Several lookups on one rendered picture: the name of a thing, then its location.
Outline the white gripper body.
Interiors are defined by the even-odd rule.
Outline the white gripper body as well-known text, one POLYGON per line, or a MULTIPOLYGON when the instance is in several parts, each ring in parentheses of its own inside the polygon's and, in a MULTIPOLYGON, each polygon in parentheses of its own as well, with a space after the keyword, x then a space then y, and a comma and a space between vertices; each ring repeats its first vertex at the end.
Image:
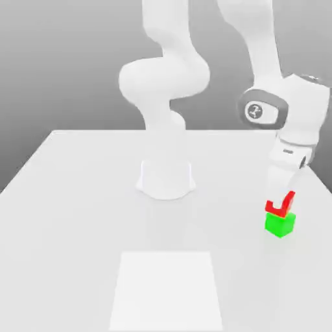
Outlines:
POLYGON ((277 137, 269 157, 273 164, 297 171, 312 162, 315 151, 316 145, 299 145, 277 137))

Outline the small red cube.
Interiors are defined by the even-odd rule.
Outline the small red cube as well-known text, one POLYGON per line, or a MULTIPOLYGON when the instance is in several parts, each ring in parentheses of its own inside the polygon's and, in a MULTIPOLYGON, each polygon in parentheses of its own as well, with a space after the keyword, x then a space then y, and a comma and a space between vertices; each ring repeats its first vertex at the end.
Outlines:
POLYGON ((276 208, 274 206, 273 201, 267 200, 265 204, 265 211, 269 212, 273 215, 277 215, 281 218, 285 218, 287 213, 290 211, 294 197, 296 192, 295 191, 289 191, 285 198, 283 199, 283 202, 281 204, 281 207, 276 208))

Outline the small green cube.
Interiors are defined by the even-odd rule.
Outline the small green cube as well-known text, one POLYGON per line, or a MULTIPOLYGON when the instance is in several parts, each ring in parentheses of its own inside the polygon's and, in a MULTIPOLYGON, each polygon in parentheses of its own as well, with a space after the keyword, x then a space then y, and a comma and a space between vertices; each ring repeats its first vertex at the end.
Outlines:
POLYGON ((293 231, 295 220, 296 215, 291 212, 287 213, 284 218, 267 212, 265 229, 276 237, 282 238, 293 231))

